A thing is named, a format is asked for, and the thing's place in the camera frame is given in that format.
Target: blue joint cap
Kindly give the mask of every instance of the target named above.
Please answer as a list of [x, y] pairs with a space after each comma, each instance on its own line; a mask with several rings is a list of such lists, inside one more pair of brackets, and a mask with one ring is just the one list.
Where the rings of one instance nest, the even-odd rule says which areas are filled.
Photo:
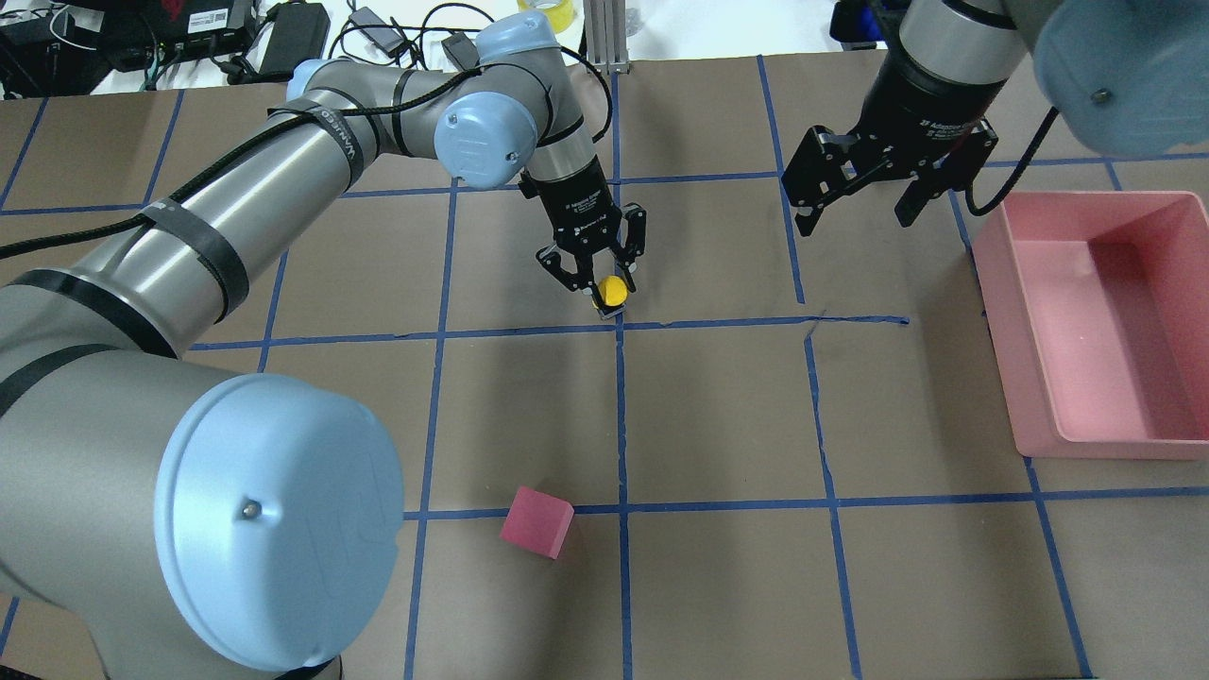
[[433, 146], [451, 175], [475, 189], [492, 189], [528, 162], [537, 148], [537, 123], [507, 94], [472, 92], [441, 114]]
[[474, 41], [479, 48], [479, 63], [498, 62], [508, 54], [530, 50], [559, 48], [550, 19], [537, 10], [504, 17], [479, 33]]
[[294, 77], [285, 86], [285, 100], [297, 99], [306, 91], [307, 86], [311, 85], [311, 79], [314, 74], [323, 67], [335, 62], [336, 59], [307, 59], [299, 64], [294, 69]]

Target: yellow ball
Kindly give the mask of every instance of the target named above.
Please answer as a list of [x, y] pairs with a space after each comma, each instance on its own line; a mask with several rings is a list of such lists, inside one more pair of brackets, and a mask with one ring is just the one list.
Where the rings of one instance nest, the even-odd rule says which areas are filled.
[[626, 298], [630, 296], [630, 289], [625, 287], [625, 282], [619, 276], [606, 276], [600, 283], [600, 289], [601, 298], [611, 307], [624, 305]]

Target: white cable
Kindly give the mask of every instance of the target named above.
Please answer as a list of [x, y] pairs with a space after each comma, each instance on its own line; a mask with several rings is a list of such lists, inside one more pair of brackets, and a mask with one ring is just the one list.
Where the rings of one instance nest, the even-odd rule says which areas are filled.
[[[66, 38], [63, 38], [62, 35], [54, 33], [54, 21], [59, 18], [59, 15], [62, 15], [63, 12], [66, 12], [66, 11], [68, 11], [68, 6], [64, 5], [64, 6], [59, 7], [54, 12], [54, 15], [51, 17], [51, 23], [50, 23], [50, 25], [47, 25], [47, 28], [51, 30], [51, 35], [53, 35], [56, 40], [58, 40], [59, 42], [62, 42], [64, 45], [70, 45], [70, 46], [76, 47], [79, 50], [87, 50], [89, 52], [96, 52], [97, 51], [96, 47], [88, 47], [87, 45], [80, 45], [79, 42], [71, 42]], [[66, 25], [68, 25], [68, 21], [63, 19], [63, 27], [66, 28]]]

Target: robotic arm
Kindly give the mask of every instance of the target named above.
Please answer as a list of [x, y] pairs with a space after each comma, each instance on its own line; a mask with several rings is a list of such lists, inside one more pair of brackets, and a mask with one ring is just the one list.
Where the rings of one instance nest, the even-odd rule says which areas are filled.
[[968, 191], [999, 142], [983, 115], [1026, 50], [1055, 109], [1014, 177], [1058, 111], [1105, 155], [1209, 137], [1205, 0], [839, 0], [837, 17], [860, 22], [866, 5], [889, 53], [860, 120], [846, 134], [811, 127], [781, 177], [803, 236], [874, 181], [912, 180], [895, 207], [903, 226]]
[[75, 266], [0, 288], [0, 590], [79, 613], [115, 680], [335, 678], [381, 600], [403, 521], [383, 426], [175, 361], [378, 155], [475, 188], [521, 172], [553, 225], [540, 265], [601, 316], [624, 295], [594, 254], [634, 290], [646, 213], [613, 203], [548, 21], [497, 22], [478, 50], [456, 75], [303, 64], [247, 143]]

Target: pink plastic container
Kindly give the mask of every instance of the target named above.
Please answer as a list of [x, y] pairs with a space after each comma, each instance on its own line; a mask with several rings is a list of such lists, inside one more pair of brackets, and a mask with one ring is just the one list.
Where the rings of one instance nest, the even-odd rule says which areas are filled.
[[1209, 218], [1194, 194], [1012, 194], [973, 244], [1025, 456], [1209, 456]]

